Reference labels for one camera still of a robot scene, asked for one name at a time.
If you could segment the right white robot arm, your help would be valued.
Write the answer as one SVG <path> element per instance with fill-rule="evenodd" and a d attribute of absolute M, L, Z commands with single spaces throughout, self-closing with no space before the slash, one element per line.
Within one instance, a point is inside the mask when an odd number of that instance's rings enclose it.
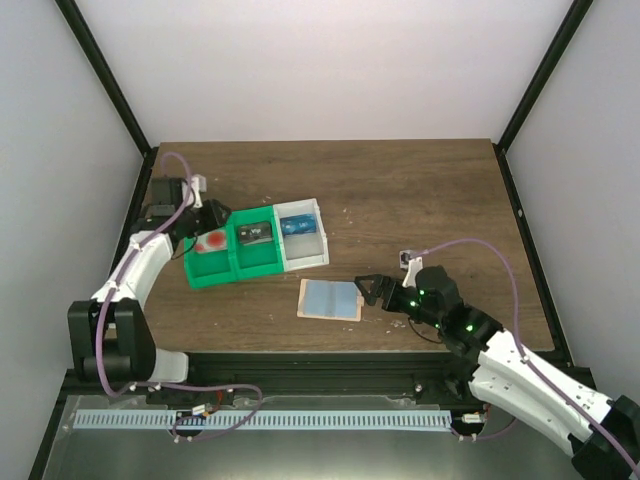
<path fill-rule="evenodd" d="M 465 367 L 444 378 L 447 396 L 472 397 L 509 413 L 571 458 L 585 479 L 629 479 L 639 474 L 639 406 L 613 400 L 524 347 L 513 332 L 467 303 L 441 266 L 420 269 L 404 282 L 374 274 L 354 283 L 369 305 L 436 329 Z"/>

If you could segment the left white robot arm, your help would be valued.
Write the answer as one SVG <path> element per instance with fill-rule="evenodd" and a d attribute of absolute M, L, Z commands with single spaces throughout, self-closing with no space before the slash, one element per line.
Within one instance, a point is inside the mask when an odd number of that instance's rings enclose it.
<path fill-rule="evenodd" d="M 181 242 L 225 226 L 231 209 L 204 200 L 206 179 L 162 177 L 151 181 L 151 202 L 134 223 L 122 258 L 90 299 L 69 307 L 67 322 L 76 376 L 109 389 L 113 383 L 169 383 L 181 403 L 196 402 L 203 377 L 189 369 L 184 352 L 156 346 L 144 307 L 153 285 Z"/>

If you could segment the beige card holder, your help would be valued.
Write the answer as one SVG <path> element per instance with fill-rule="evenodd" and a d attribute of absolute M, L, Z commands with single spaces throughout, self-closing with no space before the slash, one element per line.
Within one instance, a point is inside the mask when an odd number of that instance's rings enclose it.
<path fill-rule="evenodd" d="M 297 316 L 360 322 L 364 298 L 353 282 L 302 279 Z"/>

